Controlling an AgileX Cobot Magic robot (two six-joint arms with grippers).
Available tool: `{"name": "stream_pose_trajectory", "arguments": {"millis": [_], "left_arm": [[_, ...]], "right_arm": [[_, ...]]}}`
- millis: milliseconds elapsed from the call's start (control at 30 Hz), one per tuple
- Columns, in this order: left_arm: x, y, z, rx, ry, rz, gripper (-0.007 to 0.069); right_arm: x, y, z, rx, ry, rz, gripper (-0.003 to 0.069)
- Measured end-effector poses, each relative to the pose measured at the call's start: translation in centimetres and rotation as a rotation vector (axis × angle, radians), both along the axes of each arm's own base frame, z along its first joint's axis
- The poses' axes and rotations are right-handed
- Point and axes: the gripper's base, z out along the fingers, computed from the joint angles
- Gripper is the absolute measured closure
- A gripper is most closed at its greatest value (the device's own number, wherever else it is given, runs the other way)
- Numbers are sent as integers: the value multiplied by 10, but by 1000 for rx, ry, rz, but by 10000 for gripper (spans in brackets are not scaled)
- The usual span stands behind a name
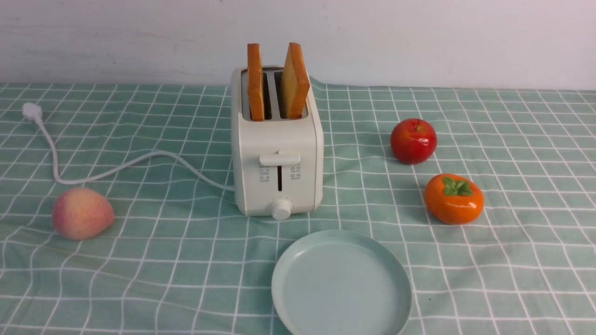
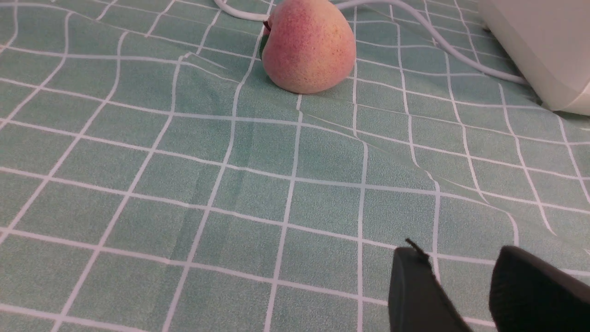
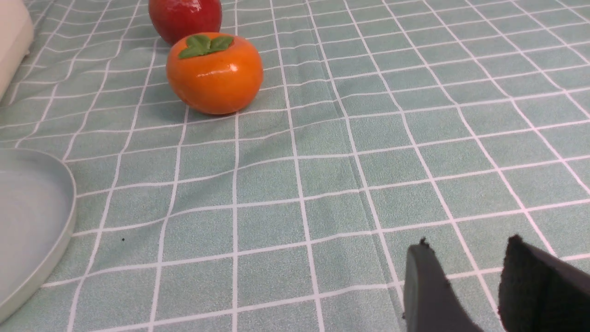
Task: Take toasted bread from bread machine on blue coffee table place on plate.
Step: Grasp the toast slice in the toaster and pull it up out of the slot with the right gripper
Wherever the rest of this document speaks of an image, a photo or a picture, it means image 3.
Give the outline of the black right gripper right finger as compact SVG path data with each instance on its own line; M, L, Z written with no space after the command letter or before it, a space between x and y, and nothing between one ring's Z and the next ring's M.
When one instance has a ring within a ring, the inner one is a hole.
M508 332L587 332L590 276L514 235L503 262L499 315Z

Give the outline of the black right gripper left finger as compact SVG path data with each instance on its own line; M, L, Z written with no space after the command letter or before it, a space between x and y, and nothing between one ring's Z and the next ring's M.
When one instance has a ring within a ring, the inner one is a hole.
M425 238L407 249L404 319L408 332L480 332Z

